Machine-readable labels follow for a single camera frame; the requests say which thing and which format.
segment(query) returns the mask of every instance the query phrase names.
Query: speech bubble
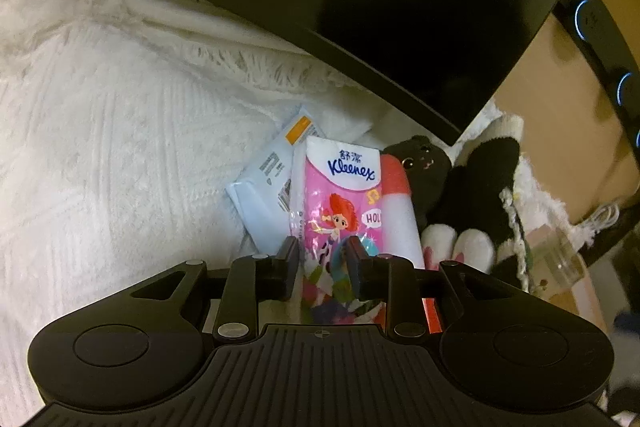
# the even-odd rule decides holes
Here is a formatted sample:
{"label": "speech bubble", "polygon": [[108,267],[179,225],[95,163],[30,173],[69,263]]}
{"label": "speech bubble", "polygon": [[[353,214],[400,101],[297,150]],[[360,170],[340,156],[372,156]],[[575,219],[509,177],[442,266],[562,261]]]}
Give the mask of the speech bubble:
{"label": "speech bubble", "polygon": [[382,226],[382,211],[379,208],[367,210],[362,214],[360,221],[368,229],[379,229]]}

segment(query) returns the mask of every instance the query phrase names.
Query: plush toy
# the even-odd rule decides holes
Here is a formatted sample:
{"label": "plush toy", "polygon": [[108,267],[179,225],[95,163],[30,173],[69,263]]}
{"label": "plush toy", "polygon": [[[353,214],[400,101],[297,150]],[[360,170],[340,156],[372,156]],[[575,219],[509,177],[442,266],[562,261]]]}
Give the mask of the plush toy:
{"label": "plush toy", "polygon": [[390,145],[384,154],[400,160],[411,187],[418,230],[427,226],[429,214],[440,201],[451,161],[447,154],[435,146],[426,136],[414,136],[395,145]]}
{"label": "plush toy", "polygon": [[496,258],[522,250],[518,269],[526,284],[522,226],[512,195],[522,128],[522,118],[503,115],[465,144],[440,201],[427,214],[429,226],[422,232],[427,268],[454,259],[487,273]]}

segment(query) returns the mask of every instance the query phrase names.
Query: kleenex logo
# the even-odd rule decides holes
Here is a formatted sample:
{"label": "kleenex logo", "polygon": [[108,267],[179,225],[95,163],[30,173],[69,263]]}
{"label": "kleenex logo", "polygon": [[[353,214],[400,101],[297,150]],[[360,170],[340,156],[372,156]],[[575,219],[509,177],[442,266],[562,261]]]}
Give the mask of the kleenex logo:
{"label": "kleenex logo", "polygon": [[334,161],[328,160],[327,163],[329,164],[329,170],[332,176],[343,172],[344,174],[362,176],[366,178],[368,182],[375,181],[376,179],[375,171],[372,171],[369,167],[358,167],[351,163],[344,163],[340,158],[336,158]]}

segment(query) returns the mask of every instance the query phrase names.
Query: ribbed black surface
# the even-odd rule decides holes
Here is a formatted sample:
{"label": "ribbed black surface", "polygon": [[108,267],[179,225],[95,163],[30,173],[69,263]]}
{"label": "ribbed black surface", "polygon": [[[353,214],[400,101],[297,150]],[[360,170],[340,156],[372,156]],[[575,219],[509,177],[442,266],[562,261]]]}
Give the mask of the ribbed black surface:
{"label": "ribbed black surface", "polygon": [[550,415],[522,415],[476,402],[443,377],[427,350],[392,343],[375,326],[275,325],[267,327],[258,341],[220,347],[188,388],[158,405],[126,413],[100,414],[75,412],[53,404],[26,425],[588,427],[614,424],[589,405]]}

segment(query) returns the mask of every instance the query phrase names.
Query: white textured fabric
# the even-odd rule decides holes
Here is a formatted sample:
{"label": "white textured fabric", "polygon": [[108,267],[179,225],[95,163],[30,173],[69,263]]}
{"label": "white textured fabric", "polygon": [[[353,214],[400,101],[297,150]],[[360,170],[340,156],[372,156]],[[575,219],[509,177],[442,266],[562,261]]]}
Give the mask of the white textured fabric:
{"label": "white textured fabric", "polygon": [[120,0],[0,0],[2,427],[42,405],[26,354],[47,323],[185,259],[228,266],[245,234],[224,186],[300,103],[345,140],[385,107],[239,57],[261,63],[147,28]]}

